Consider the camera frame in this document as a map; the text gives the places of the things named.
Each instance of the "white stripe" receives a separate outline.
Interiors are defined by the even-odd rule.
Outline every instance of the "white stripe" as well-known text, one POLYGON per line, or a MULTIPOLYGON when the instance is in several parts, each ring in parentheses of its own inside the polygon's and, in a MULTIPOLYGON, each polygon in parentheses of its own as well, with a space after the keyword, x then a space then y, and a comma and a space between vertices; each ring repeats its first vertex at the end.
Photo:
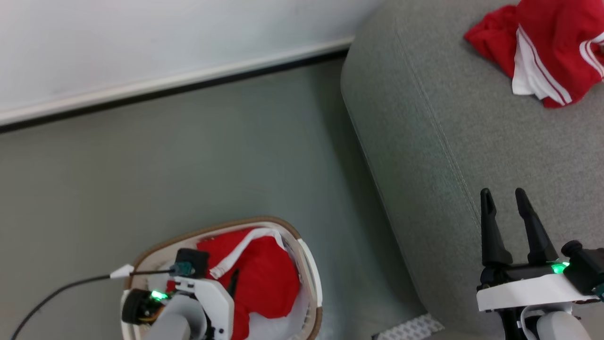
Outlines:
POLYGON ((520 28, 516 30, 516 38, 518 44, 514 56, 512 92, 522 95, 534 94, 539 100, 549 97, 562 106, 566 105, 567 103, 564 102, 560 93, 556 91, 537 65, 535 52, 520 28))
POLYGON ((533 42, 530 40, 529 35, 522 29, 522 26, 518 25, 518 29, 522 32, 522 35, 525 37, 529 46, 533 50, 533 52, 535 54, 535 59, 537 60, 537 65, 539 65, 539 68, 543 72, 544 76, 555 87, 555 89, 558 90, 558 92, 560 92, 560 94, 562 95, 562 98, 564 98, 564 101, 567 104, 570 104, 573 101, 573 99, 570 97, 570 93, 568 93, 568 91, 562 85, 560 85, 560 83, 558 81, 556 81, 556 79, 554 79, 554 77, 550 74, 549 70, 547 70, 547 67, 545 67, 545 65, 543 65, 543 62, 541 61, 541 58, 539 57, 539 53, 537 53, 537 48, 535 48, 535 45, 533 45, 533 42))
POLYGON ((591 41, 589 41, 589 40, 583 41, 579 45, 579 52, 581 53, 581 56, 583 57, 583 59, 585 59, 585 61, 591 67, 593 67, 598 73, 600 73, 600 77, 604 77, 604 70, 602 70, 602 66, 600 64, 597 64, 594 61, 596 59, 596 57, 594 56, 593 52, 591 51, 590 46, 591 46, 591 41))
POLYGON ((591 44, 597 41, 597 44, 601 45, 603 44, 602 40, 604 40, 604 32, 592 40, 583 41, 579 45, 579 52, 583 59, 600 74, 600 77, 604 78, 604 66, 600 64, 594 55, 594 52, 591 50, 591 44))
POLYGON ((281 234, 279 233, 279 231, 273 228, 256 228, 249 232, 247 235, 245 235, 245 237, 237 245, 237 247, 235 247, 235 249, 233 249, 233 251, 229 255, 223 258, 222 261, 220 261, 220 263, 216 265, 216 267, 210 269, 210 275, 212 275, 213 278, 218 280, 220 277, 222 277, 222 275, 224 275, 226 272, 231 270, 231 268, 233 268, 235 262, 237 262, 237 260, 239 259, 245 248, 248 247, 251 241, 265 236, 274 237, 279 247, 285 250, 285 246, 283 245, 283 239, 281 238, 281 234))

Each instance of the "red and white garment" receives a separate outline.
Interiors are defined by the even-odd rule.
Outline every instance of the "red and white garment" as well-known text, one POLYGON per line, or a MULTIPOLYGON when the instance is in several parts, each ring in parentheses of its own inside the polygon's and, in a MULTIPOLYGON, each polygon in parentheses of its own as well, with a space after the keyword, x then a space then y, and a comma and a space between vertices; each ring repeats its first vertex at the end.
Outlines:
POLYGON ((604 79, 602 0, 521 0, 464 37, 512 78, 514 94, 534 94, 545 107, 576 103, 604 79))
MULTIPOLYGON (((276 319, 292 310, 300 291, 300 279, 277 230, 250 228, 228 232, 201 240, 197 249, 210 254, 206 277, 220 282, 224 288, 230 285, 234 272, 239 271, 233 297, 232 340, 248 337, 250 313, 276 319)), ((174 289, 174 282, 169 281, 166 292, 174 289)))

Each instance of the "laundry basket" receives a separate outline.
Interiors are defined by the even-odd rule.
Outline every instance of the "laundry basket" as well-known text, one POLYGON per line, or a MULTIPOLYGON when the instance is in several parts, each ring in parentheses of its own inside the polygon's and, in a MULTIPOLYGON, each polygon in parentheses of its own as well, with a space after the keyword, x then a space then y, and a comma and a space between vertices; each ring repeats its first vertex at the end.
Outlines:
MULTIPOLYGON (((300 234, 289 223, 275 217, 255 217, 220 224, 183 235, 159 244, 143 253, 134 263, 136 271, 158 270, 176 258, 180 248, 194 249, 200 240, 250 227, 276 229, 295 264, 300 279, 300 292, 290 314, 280 320, 279 327, 262 324, 262 318, 251 315, 249 340, 313 340, 319 333, 323 315, 323 292, 315 260, 300 234)), ((126 280, 121 304, 130 289, 149 289, 152 276, 134 276, 126 280)), ((124 340, 142 340, 149 326, 121 323, 124 340)))

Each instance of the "red cloth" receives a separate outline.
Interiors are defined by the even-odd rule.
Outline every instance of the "red cloth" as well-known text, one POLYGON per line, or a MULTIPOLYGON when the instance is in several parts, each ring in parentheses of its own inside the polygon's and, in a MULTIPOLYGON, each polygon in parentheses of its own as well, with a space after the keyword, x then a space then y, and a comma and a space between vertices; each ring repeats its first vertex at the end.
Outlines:
MULTIPOLYGON (((210 254, 208 268, 216 267, 242 242, 252 229, 239 230, 202 240, 197 249, 210 254)), ((218 282, 227 288, 235 270, 239 280, 235 292, 235 315, 232 340, 244 340, 249 334, 249 314, 256 312, 265 318, 282 318, 292 310, 300 280, 288 253, 265 236, 252 240, 235 265, 218 282)))
POLYGON ((487 14, 464 38, 486 59, 498 63, 512 78, 517 29, 516 6, 509 5, 487 14))
POLYGON ((525 60, 535 65, 528 76, 543 79, 551 92, 546 107, 575 103, 604 78, 602 0, 521 0, 489 13, 464 37, 511 78, 524 72, 514 57, 518 41, 526 41, 525 60))

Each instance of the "sofa cushion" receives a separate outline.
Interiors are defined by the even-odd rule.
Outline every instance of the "sofa cushion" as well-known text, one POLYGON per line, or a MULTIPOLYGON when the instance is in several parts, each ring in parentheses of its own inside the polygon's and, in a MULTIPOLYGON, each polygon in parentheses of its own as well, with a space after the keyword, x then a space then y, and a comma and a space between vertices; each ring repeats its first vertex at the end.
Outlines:
POLYGON ((350 49, 342 93, 425 307, 447 328, 494 335, 479 313, 480 190, 491 189, 516 263, 529 247, 524 188, 556 249, 604 245, 604 87, 548 110, 463 40, 503 0, 395 0, 350 49))

